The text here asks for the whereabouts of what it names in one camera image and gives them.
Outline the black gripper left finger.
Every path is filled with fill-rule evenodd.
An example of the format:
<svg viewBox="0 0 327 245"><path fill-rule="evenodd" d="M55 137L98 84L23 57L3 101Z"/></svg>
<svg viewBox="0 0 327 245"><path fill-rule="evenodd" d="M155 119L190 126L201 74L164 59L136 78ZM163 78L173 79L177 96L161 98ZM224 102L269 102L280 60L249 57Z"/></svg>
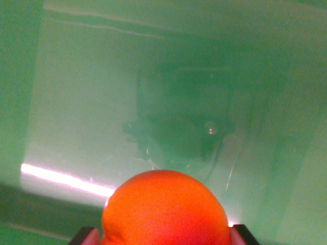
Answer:
<svg viewBox="0 0 327 245"><path fill-rule="evenodd" d="M82 227L69 245L99 245L100 231L94 227Z"/></svg>

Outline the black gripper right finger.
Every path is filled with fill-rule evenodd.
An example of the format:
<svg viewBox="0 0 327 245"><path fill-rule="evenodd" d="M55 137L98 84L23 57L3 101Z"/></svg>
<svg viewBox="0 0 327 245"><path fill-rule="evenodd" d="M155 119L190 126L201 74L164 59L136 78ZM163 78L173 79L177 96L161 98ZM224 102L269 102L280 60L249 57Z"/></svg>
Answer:
<svg viewBox="0 0 327 245"><path fill-rule="evenodd" d="M244 224L236 224L229 228L231 245L259 245L257 239Z"/></svg>

